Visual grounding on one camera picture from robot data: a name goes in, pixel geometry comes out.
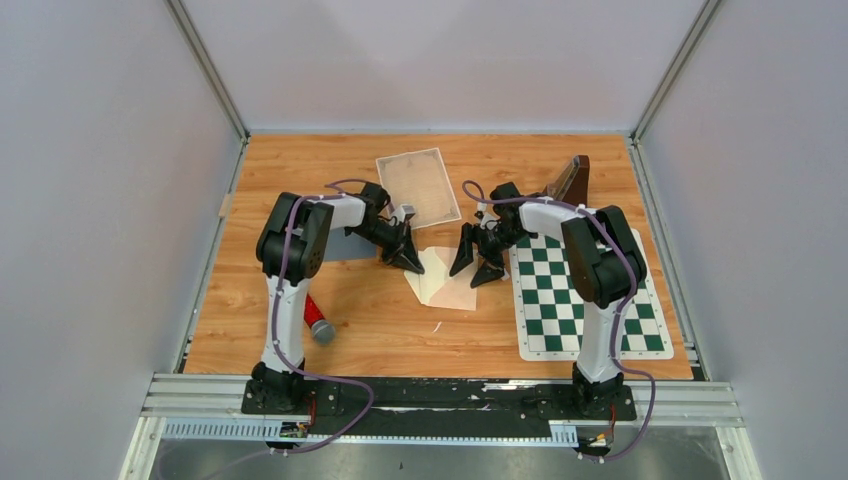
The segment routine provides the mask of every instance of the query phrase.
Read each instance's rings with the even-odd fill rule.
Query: checkerboard
[[[633,235],[643,252],[639,232]],[[521,358],[576,360],[583,342],[583,300],[568,271],[562,243],[539,235],[509,251],[515,296],[515,321]],[[674,356],[650,270],[627,309],[622,359],[664,360]]]

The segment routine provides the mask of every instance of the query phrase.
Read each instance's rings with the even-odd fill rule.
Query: gray floor
[[[623,448],[635,429],[620,427]],[[165,441],[160,448],[163,479],[200,479],[264,444],[237,441]],[[158,479],[157,467],[151,479]],[[549,447],[446,447],[330,445],[304,455],[261,456],[216,476],[236,479],[401,479],[495,478],[728,479],[715,430],[653,428],[628,457],[605,465],[577,460],[574,451]]]

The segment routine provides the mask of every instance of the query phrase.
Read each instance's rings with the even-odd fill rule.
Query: paper
[[[378,158],[377,175],[392,204],[415,207],[413,229],[462,218],[438,148]]]
[[[403,272],[406,281],[423,305],[456,310],[477,310],[477,289],[471,288],[474,277],[474,264],[465,267],[455,277],[450,277],[450,266],[456,256],[456,249],[450,247],[429,247],[418,252],[418,258],[425,273],[418,275]]]

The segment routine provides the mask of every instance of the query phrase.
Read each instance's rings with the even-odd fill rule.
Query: wooden table
[[[200,313],[186,373],[249,373],[265,342],[267,293],[256,241],[282,191],[328,192],[340,178],[377,182],[375,159],[439,147],[465,219],[475,203],[465,179],[488,193],[513,181],[534,192],[576,154],[591,160],[589,204],[620,206],[639,230],[674,344],[671,360],[625,362],[657,378],[690,379],[680,329],[623,138],[615,135],[257,135],[251,139]],[[419,250],[455,247],[461,222],[415,231]],[[518,354],[512,286],[481,287],[475,312],[425,307],[403,272],[377,259],[325,262],[310,290],[336,326],[317,346],[304,328],[308,370],[348,376],[569,377],[571,362],[527,362]],[[436,325],[439,330],[433,333]]]

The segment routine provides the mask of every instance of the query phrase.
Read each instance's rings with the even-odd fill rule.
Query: green square
[[[556,239],[545,236],[545,246],[548,248],[562,248],[562,244],[556,241]]]
[[[518,273],[522,275],[535,275],[536,270],[533,268],[533,262],[518,262]]]
[[[645,345],[647,345],[649,352],[663,351],[662,337],[659,335],[645,335]]]
[[[534,305],[539,303],[539,292],[536,290],[522,290],[521,295],[524,298],[525,305]]]
[[[536,275],[536,288],[539,290],[550,290],[554,288],[550,275]]]
[[[562,339],[559,335],[545,335],[545,350],[548,352],[561,352]]]
[[[639,320],[625,320],[624,331],[628,335],[642,335],[642,324]]]
[[[527,335],[543,335],[541,320],[527,320]]]
[[[577,335],[577,325],[574,320],[560,320],[559,333],[560,335]]]
[[[568,290],[554,290],[554,301],[559,305],[567,305],[571,303],[571,295]]]
[[[556,305],[540,305],[539,310],[545,320],[556,320]]]
[[[639,314],[639,318],[654,318],[654,307],[644,303],[636,304],[636,313]]]

